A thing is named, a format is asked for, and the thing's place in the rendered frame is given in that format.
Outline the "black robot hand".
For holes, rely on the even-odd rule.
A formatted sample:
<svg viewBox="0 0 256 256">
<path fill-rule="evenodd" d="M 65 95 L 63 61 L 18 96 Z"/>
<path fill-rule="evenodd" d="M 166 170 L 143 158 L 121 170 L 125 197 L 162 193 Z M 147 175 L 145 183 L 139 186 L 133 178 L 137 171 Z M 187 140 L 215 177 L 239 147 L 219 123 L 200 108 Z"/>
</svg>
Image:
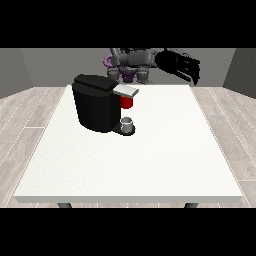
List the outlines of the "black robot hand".
<svg viewBox="0 0 256 256">
<path fill-rule="evenodd" d="M 193 82 L 194 85 L 200 79 L 200 61 L 188 54 L 165 48 L 156 54 L 155 63 L 160 70 L 187 82 Z"/>
</svg>

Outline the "pale grey machine lid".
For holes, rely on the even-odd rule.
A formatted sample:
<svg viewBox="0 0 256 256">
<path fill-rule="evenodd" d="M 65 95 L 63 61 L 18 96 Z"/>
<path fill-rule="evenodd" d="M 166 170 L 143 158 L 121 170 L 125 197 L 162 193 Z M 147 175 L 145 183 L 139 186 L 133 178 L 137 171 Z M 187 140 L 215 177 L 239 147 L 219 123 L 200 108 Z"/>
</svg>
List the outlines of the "pale grey machine lid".
<svg viewBox="0 0 256 256">
<path fill-rule="evenodd" d="M 113 93 L 122 97 L 133 98 L 139 90 L 127 85 L 118 84 L 114 89 Z"/>
</svg>

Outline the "red pod holder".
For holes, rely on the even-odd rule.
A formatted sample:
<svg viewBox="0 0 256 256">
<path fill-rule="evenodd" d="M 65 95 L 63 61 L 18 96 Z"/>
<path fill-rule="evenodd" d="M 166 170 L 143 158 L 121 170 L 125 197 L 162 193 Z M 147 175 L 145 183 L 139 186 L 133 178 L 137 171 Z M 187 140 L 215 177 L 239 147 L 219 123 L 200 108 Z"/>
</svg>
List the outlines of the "red pod holder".
<svg viewBox="0 0 256 256">
<path fill-rule="evenodd" d="M 129 109 L 133 106 L 133 99 L 132 98 L 120 96 L 119 99 L 120 99 L 120 107 L 122 109 Z"/>
</svg>

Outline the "black coffee machine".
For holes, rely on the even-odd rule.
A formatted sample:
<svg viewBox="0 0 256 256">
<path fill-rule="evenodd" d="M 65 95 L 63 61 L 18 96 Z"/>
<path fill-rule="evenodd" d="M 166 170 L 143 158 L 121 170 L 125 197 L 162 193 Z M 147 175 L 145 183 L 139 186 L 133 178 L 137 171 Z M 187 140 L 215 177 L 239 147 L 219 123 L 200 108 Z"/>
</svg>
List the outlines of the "black coffee machine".
<svg viewBox="0 0 256 256">
<path fill-rule="evenodd" d="M 113 93 L 118 84 L 116 80 L 98 75 L 80 74 L 74 79 L 72 91 L 82 126 L 95 132 L 115 132 L 123 136 L 135 133 L 134 124 L 131 132 L 121 131 L 120 96 Z"/>
</svg>

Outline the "small grey cup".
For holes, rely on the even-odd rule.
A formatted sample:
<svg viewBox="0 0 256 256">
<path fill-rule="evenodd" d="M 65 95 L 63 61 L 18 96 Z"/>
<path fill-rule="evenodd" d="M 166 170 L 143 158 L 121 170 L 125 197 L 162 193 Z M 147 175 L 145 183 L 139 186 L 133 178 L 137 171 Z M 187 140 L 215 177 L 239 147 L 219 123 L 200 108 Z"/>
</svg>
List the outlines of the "small grey cup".
<svg viewBox="0 0 256 256">
<path fill-rule="evenodd" d="M 123 117 L 120 120 L 120 124 L 121 124 L 121 131 L 124 133 L 129 133 L 133 129 L 133 121 L 130 117 Z"/>
</svg>

